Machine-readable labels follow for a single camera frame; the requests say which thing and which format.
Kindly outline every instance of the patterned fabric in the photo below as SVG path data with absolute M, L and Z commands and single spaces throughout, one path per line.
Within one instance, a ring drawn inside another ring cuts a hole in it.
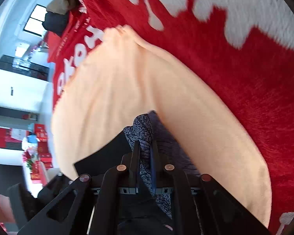
M 159 153 L 166 154 L 170 163 L 183 169 L 188 174 L 199 175 L 190 158 L 163 126 L 155 111 L 139 115 L 135 118 L 133 126 L 125 127 L 123 131 L 132 150 L 134 149 L 135 141 L 138 140 L 140 142 L 142 149 L 140 155 L 140 176 L 151 194 L 153 192 L 151 190 L 150 149 L 153 139 L 157 140 Z M 154 199 L 159 208 L 172 218 L 170 195 L 154 195 Z

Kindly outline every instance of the bolt head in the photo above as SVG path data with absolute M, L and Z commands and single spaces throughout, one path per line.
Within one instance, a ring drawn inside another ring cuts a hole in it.
M 87 174 L 83 174 L 80 176 L 80 181 L 87 182 L 90 179 L 90 176 Z
M 168 171 L 171 171 L 171 170 L 174 170 L 175 167 L 174 167 L 174 165 L 172 165 L 172 164 L 167 164 L 167 165 L 165 166 L 165 169 L 168 170 Z
M 209 182 L 211 180 L 211 176 L 208 174 L 203 174 L 201 176 L 202 181 Z
M 126 170 L 126 166 L 125 166 L 125 165 L 119 165 L 119 166 L 117 167 L 117 170 L 118 170 L 118 171 L 125 171 L 125 170 Z

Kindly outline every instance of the peach towel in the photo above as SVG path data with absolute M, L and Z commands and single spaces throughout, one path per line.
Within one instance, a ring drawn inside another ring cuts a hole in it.
M 55 107 L 52 132 L 61 171 L 75 179 L 75 162 L 150 110 L 201 173 L 268 226 L 269 172 L 248 133 L 198 76 L 129 26 L 105 30 L 103 43 L 82 62 Z

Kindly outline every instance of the red box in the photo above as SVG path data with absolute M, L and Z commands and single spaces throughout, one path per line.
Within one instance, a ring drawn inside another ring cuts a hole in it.
M 32 164 L 32 174 L 39 174 L 39 164 L 35 162 Z
M 31 173 L 30 179 L 32 180 L 32 183 L 41 183 L 39 173 Z
M 50 153 L 47 154 L 40 154 L 39 155 L 40 161 L 43 163 L 51 163 L 52 162 L 52 155 Z
M 46 169 L 51 169 L 51 168 L 53 168 L 52 163 L 44 163 L 44 165 L 45 165 L 45 168 L 46 168 Z
M 38 154 L 48 154 L 49 153 L 48 143 L 46 141 L 44 142 L 38 141 L 37 152 Z
M 38 141 L 45 142 L 48 140 L 48 135 L 45 129 L 45 125 L 43 124 L 34 125 L 34 134 L 36 134 Z

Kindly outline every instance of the red cloth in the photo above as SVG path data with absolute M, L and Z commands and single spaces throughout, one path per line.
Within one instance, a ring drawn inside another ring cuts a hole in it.
M 49 46 L 48 62 L 54 62 L 54 56 L 61 43 L 61 38 L 53 32 L 47 32 L 45 42 Z
M 144 0 L 83 0 L 88 15 L 77 16 L 62 37 L 54 75 L 54 105 L 79 58 L 90 48 L 89 23 L 106 27 L 130 25 L 143 39 L 159 46 L 193 70 L 224 101 L 246 128 L 265 158 L 272 185 L 269 230 L 275 234 L 284 212 L 294 211 L 294 50 L 286 49 L 253 28 L 241 49 L 224 36 L 225 10 L 214 8 L 207 22 L 194 16 L 194 0 L 177 17 L 159 0 L 149 0 L 164 25 L 153 29 Z

